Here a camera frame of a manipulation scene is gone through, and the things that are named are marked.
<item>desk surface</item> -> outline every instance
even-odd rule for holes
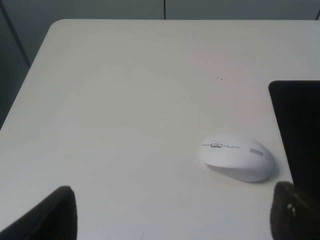
[[[79,240],[270,240],[292,179],[268,85],[319,80],[319,43],[317,21],[54,23],[0,131],[0,228],[69,185]],[[277,174],[202,165],[217,133],[260,141]]]

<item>white computer mouse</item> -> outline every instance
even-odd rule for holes
[[[210,169],[245,182],[267,179],[275,165],[273,156],[261,143],[233,134],[208,137],[199,154]]]

